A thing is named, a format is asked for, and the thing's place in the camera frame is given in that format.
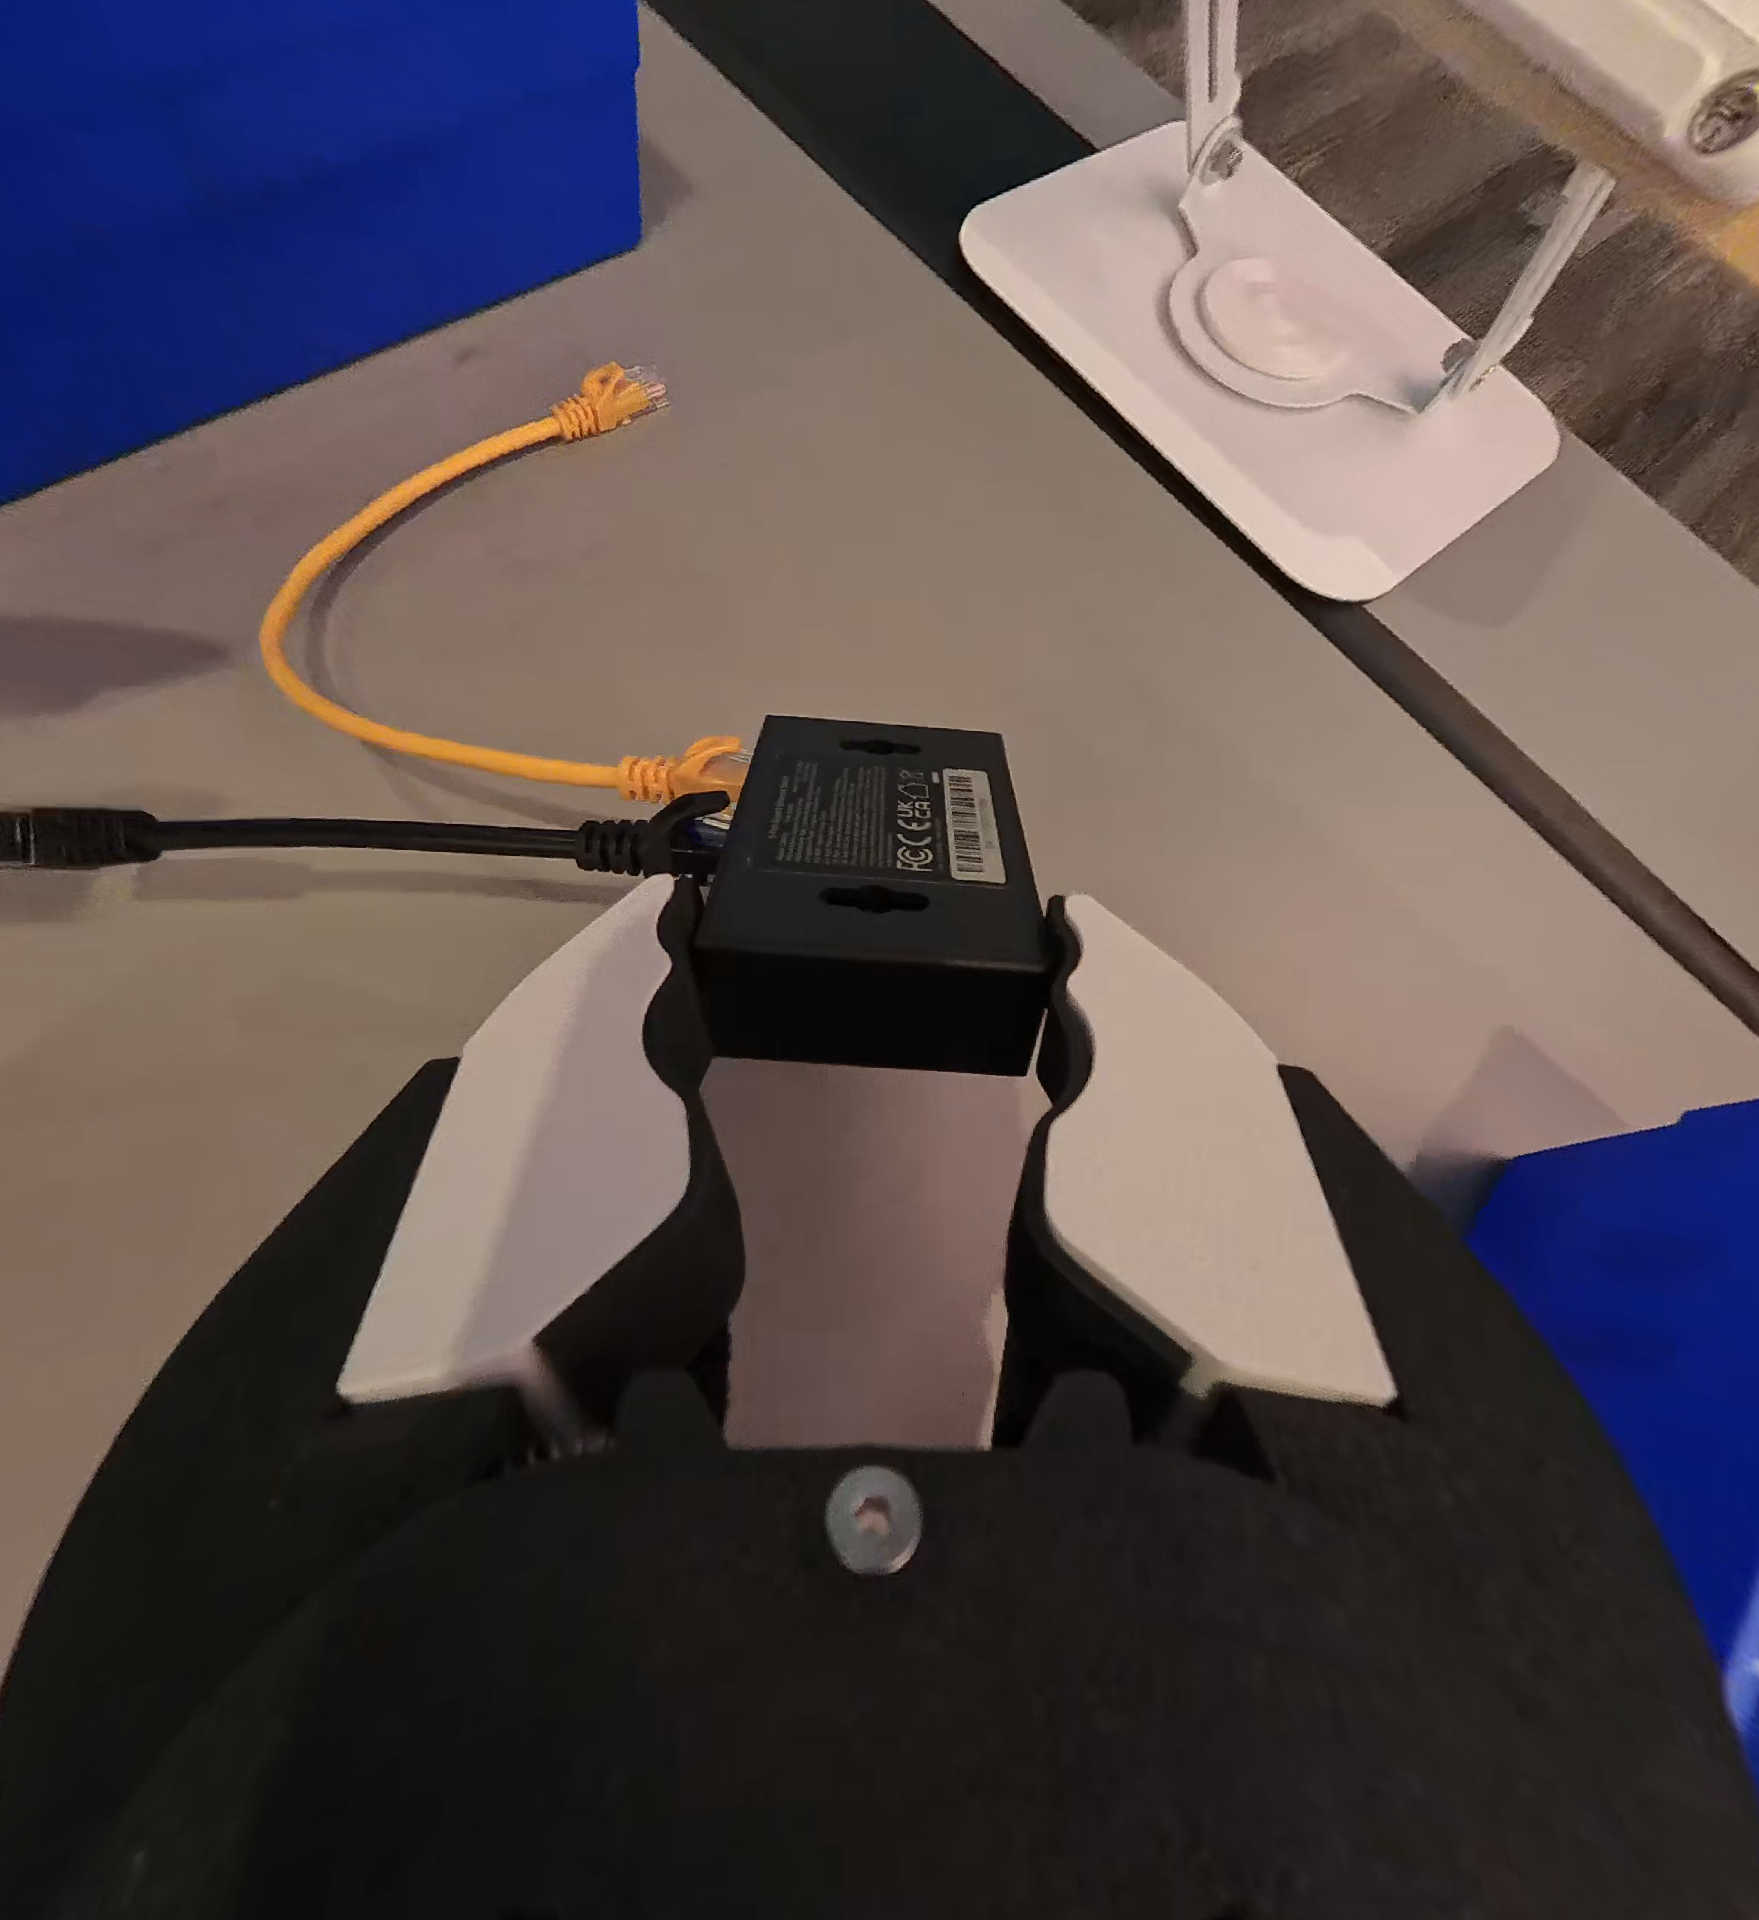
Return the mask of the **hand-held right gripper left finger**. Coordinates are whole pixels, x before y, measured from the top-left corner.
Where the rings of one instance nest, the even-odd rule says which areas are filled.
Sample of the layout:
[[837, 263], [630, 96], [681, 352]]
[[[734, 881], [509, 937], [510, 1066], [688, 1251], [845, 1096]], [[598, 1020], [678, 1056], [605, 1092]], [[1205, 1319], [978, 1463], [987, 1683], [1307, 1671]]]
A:
[[460, 1062], [340, 1371], [354, 1407], [514, 1390], [605, 1429], [630, 1380], [720, 1366], [744, 1286], [702, 1088], [700, 894], [627, 894]]

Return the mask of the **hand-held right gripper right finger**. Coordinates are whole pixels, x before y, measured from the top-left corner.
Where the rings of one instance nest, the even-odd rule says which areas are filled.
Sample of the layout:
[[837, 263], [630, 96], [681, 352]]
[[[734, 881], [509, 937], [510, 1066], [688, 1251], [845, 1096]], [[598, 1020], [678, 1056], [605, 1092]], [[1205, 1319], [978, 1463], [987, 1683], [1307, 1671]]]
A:
[[1222, 1390], [1387, 1411], [1380, 1335], [1278, 1056], [1089, 896], [1051, 902], [1048, 1109], [1010, 1208], [1000, 1439], [1097, 1374], [1136, 1436]]

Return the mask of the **black network switch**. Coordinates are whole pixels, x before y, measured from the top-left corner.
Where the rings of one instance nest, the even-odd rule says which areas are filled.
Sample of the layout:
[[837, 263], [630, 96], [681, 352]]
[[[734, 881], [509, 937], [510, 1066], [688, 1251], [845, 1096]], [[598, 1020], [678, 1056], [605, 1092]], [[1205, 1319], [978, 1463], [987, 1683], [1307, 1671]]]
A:
[[720, 1059], [1023, 1077], [1055, 960], [1004, 738], [766, 718], [692, 960]]

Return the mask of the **blue plastic bin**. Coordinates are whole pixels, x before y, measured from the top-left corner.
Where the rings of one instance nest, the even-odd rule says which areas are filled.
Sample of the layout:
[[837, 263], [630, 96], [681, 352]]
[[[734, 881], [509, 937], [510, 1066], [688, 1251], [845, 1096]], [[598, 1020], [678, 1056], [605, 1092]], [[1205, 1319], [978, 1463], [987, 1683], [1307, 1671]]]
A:
[[1759, 1100], [1516, 1157], [1468, 1245], [1608, 1429], [1759, 1787]]
[[630, 253], [633, 3], [0, 3], [0, 507]]

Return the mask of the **white stand base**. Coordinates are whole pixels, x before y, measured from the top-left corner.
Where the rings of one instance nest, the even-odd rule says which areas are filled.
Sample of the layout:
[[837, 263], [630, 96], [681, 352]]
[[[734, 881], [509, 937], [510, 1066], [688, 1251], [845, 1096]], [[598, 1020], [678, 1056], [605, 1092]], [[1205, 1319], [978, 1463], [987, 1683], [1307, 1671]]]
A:
[[1280, 168], [1198, 180], [1171, 123], [963, 222], [964, 263], [1284, 575], [1398, 585], [1559, 456], [1514, 372], [1458, 386], [1460, 336]]

